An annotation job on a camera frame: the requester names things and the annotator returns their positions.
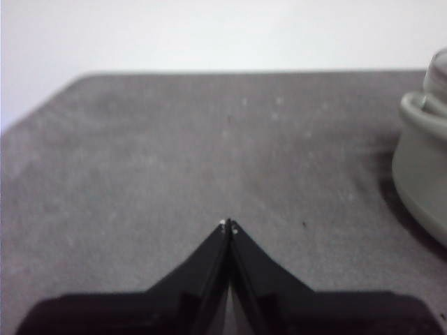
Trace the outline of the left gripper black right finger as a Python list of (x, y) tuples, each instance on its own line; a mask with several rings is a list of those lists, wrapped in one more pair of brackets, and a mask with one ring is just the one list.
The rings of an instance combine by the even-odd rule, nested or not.
[(229, 256), (240, 334), (440, 334), (426, 304), (387, 291), (315, 291), (233, 220)]

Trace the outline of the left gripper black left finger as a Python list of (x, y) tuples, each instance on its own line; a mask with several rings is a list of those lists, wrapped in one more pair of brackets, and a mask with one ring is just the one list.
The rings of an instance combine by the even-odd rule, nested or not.
[(38, 302), (18, 334), (221, 334), (228, 294), (230, 222), (140, 292), (62, 295)]

